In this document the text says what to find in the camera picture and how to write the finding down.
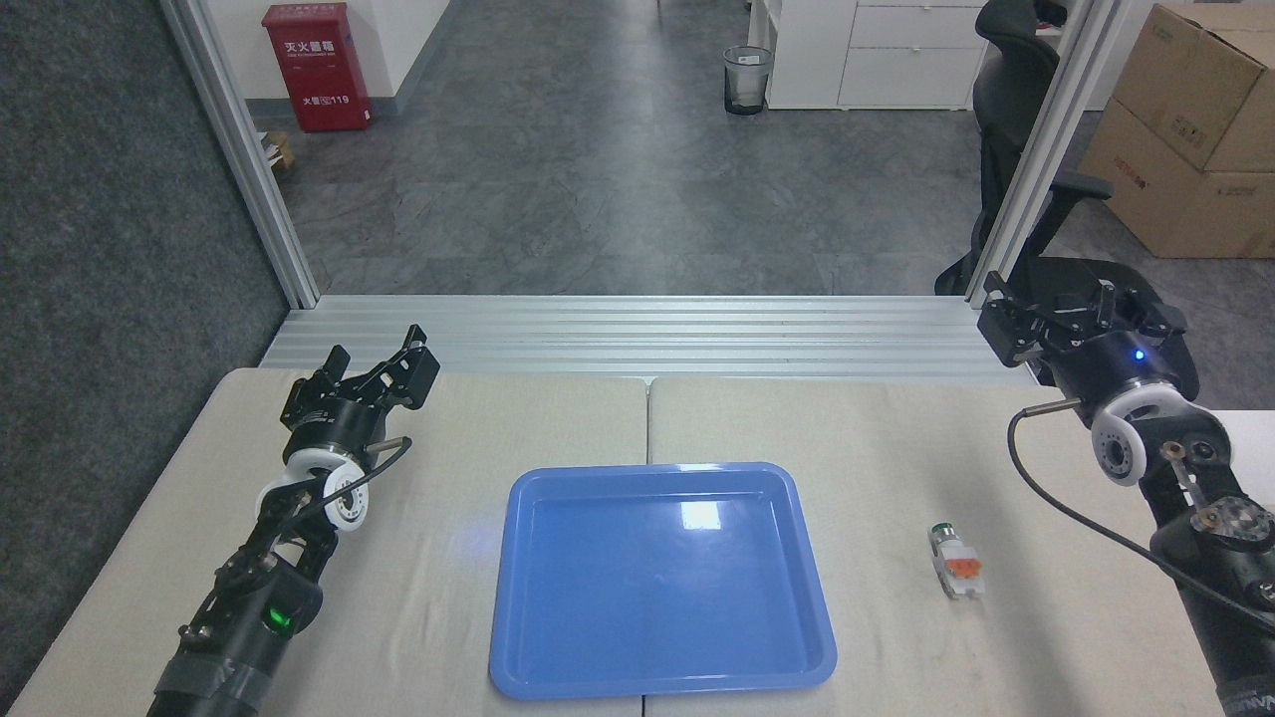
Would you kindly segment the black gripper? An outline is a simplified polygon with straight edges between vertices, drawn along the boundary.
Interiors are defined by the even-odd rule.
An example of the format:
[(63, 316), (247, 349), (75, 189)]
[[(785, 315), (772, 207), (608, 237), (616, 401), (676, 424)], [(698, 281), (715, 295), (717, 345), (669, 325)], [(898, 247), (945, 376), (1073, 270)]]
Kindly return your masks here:
[(368, 445), (385, 439), (388, 411), (397, 404), (423, 408), (440, 373), (439, 358), (428, 350), (427, 334), (411, 324), (402, 347), (374, 370), (346, 379), (351, 353), (332, 346), (323, 366), (307, 379), (297, 379), (280, 412), (289, 431), (282, 461), (302, 449), (343, 453), (356, 463), (371, 463)]
[[(1197, 399), (1198, 373), (1184, 344), (1188, 323), (1179, 307), (1150, 287), (1113, 281), (1081, 286), (1088, 313), (1080, 339), (1071, 339), (1072, 322), (1017, 299), (997, 270), (984, 278), (988, 299), (975, 327), (1001, 364), (1024, 364), (1040, 355), (1054, 385), (1081, 402), (1075, 413), (1088, 427), (1103, 404), (1133, 384), (1170, 384), (1184, 399)], [(1051, 333), (1065, 339), (1051, 341)]]

